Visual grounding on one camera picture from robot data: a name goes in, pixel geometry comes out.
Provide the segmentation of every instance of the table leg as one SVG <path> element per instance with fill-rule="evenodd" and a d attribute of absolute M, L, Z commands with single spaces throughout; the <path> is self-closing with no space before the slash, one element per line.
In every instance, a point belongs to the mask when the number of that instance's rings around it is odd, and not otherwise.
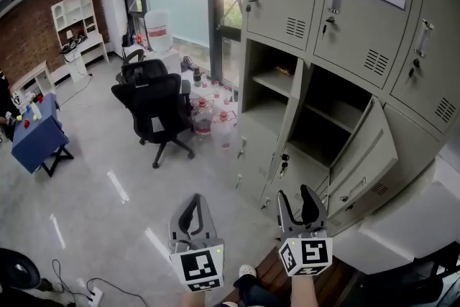
<path fill-rule="evenodd" d="M 56 157 L 54 163 L 51 165 L 51 169 L 46 166 L 45 162 L 42 163 L 43 170 L 52 177 L 52 174 L 55 172 L 56 166 L 61 160 L 73 160 L 73 156 L 66 150 L 64 146 L 59 147 L 57 152 L 51 154 L 51 156 Z"/>

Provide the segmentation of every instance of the ventilation slot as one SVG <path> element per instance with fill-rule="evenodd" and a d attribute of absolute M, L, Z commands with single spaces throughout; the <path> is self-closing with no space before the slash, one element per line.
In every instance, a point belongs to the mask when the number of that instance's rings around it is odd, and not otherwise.
<path fill-rule="evenodd" d="M 366 61 L 364 62 L 364 67 L 370 69 L 378 75 L 383 75 L 387 69 L 387 65 L 388 58 L 384 57 L 378 52 L 375 52 L 374 50 L 369 49 L 369 52 L 366 56 Z"/>
<path fill-rule="evenodd" d="M 287 18 L 286 33 L 303 39 L 305 35 L 305 22 L 299 21 L 298 19 Z"/>
<path fill-rule="evenodd" d="M 445 98 L 443 98 L 439 103 L 438 108 L 435 110 L 435 113 L 444 122 L 449 123 L 449 121 L 455 114 L 455 110 L 456 108 L 454 107 L 454 105 L 452 105 Z"/>
<path fill-rule="evenodd" d="M 372 192 L 376 193 L 379 196 L 383 196 L 388 192 L 388 187 L 385 187 L 383 184 L 377 183 L 372 187 L 371 189 Z"/>

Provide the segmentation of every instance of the power strip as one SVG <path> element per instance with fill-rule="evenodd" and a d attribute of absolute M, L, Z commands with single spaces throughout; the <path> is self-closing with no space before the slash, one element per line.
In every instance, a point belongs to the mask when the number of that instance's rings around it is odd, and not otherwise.
<path fill-rule="evenodd" d="M 102 296 L 104 294 L 102 293 L 101 289 L 98 289 L 96 287 L 93 288 L 93 293 L 94 295 L 91 295 L 91 299 L 93 301 L 88 301 L 88 304 L 90 307 L 99 307 L 99 303 L 101 302 Z"/>

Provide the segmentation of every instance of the white desk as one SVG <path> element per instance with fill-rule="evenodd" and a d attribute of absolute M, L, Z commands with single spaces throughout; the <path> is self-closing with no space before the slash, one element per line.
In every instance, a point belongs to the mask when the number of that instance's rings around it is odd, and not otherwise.
<path fill-rule="evenodd" d="M 98 32 L 89 32 L 88 38 L 85 41 L 80 43 L 76 49 L 64 55 L 65 64 L 67 65 L 73 82 L 77 82 L 85 75 L 88 75 L 85 60 L 83 59 L 84 55 L 82 56 L 81 53 L 96 45 L 100 45 L 102 48 L 103 58 L 109 63 L 109 57 L 107 56 L 104 40 L 102 35 Z"/>
<path fill-rule="evenodd" d="M 17 107 L 21 114 L 24 112 L 26 105 L 26 89 L 24 88 L 24 85 L 33 79 L 35 79 L 37 82 L 38 88 L 40 89 L 40 92 L 43 96 L 51 92 L 56 93 L 56 86 L 52 81 L 50 71 L 46 65 L 46 61 L 40 63 L 37 65 L 37 67 L 27 72 L 18 81 L 11 85 L 10 90 L 13 96 L 18 95 L 19 97 L 20 102 L 17 104 Z"/>

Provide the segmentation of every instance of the person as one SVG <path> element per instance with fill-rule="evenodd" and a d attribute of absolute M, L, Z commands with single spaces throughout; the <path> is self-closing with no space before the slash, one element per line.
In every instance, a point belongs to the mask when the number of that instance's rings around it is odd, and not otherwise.
<path fill-rule="evenodd" d="M 268 290 L 264 289 L 257 280 L 256 270 L 249 265 L 239 268 L 239 279 L 234 283 L 239 290 L 240 300 L 246 307 L 287 307 L 288 303 L 281 301 Z M 204 307 L 205 292 L 184 293 L 181 307 Z M 292 280 L 291 307 L 318 307 L 315 286 L 311 276 L 296 276 Z M 214 307 L 238 307 L 234 302 L 223 302 Z"/>
<path fill-rule="evenodd" d="M 13 104 L 10 96 L 8 79 L 6 79 L 3 72 L 0 71 L 0 125 L 5 131 L 6 138 L 13 141 L 14 121 L 6 118 L 6 113 L 8 111 L 13 118 L 19 115 L 19 110 Z"/>

